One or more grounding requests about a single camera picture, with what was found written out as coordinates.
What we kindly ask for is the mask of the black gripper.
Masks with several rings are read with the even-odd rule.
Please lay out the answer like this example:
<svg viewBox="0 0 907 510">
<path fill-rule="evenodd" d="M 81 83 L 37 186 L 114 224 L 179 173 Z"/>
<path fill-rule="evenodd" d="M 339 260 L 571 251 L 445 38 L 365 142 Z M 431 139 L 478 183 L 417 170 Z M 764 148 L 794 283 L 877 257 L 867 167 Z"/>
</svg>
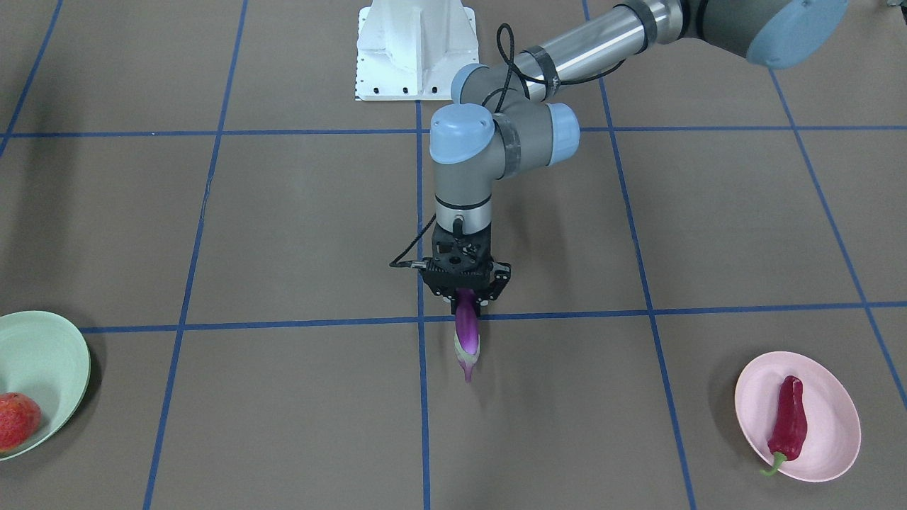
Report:
<svg viewBox="0 0 907 510">
<path fill-rule="evenodd" d="M 492 227 L 473 234 L 434 226 L 431 255 L 422 259 L 422 281 L 436 296 L 458 300 L 458 291 L 473 291 L 473 302 L 496 301 L 512 279 L 512 267 L 492 257 Z"/>
</svg>

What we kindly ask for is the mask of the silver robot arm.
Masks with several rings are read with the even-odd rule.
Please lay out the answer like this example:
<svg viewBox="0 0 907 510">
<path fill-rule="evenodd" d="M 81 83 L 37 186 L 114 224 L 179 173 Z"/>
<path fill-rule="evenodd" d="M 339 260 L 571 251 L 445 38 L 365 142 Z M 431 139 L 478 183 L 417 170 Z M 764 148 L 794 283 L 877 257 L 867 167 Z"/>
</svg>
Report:
<svg viewBox="0 0 907 510">
<path fill-rule="evenodd" d="M 512 277 L 492 257 L 496 181 L 560 164 L 580 144 L 563 89 L 594 83 L 656 45 L 693 38 L 772 70 L 795 67 L 835 32 L 845 1 L 622 1 L 557 38 L 501 49 L 502 64 L 468 64 L 451 104 L 434 113 L 429 152 L 435 214 L 431 253 L 412 262 L 451 313 L 495 301 Z"/>
</svg>

